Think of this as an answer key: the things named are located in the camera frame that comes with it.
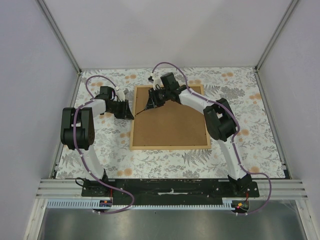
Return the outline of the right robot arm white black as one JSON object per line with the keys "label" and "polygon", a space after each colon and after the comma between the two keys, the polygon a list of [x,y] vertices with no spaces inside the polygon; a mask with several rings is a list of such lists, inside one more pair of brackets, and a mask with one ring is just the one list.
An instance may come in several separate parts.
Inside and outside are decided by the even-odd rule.
{"label": "right robot arm white black", "polygon": [[225,158],[230,181],[229,191],[235,197],[242,196],[251,184],[252,177],[241,165],[242,158],[234,141],[239,124],[228,101],[224,98],[217,101],[207,99],[187,85],[180,85],[172,72],[159,79],[153,79],[151,74],[148,81],[152,83],[152,88],[148,90],[145,110],[162,107],[170,100],[203,114],[206,130],[218,142]]}

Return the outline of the wooden picture frame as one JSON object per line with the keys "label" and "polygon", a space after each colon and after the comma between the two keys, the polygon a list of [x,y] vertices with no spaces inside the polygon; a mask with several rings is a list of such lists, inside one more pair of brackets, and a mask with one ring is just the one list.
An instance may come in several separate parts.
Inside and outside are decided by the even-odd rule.
{"label": "wooden picture frame", "polygon": [[143,110],[151,85],[134,88],[130,149],[133,150],[207,150],[211,148],[205,118],[197,110],[171,100],[164,106]]}

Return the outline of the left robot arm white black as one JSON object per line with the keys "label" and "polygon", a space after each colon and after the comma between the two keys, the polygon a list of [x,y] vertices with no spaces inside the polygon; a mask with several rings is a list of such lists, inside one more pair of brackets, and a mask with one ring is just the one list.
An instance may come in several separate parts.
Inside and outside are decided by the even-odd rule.
{"label": "left robot arm white black", "polygon": [[118,86],[103,86],[97,96],[78,108],[65,107],[62,110],[61,143],[69,150],[78,153],[86,179],[95,181],[92,189],[101,197],[110,192],[110,184],[93,146],[95,142],[94,118],[111,113],[116,119],[132,121],[134,116],[125,96],[125,92]]}

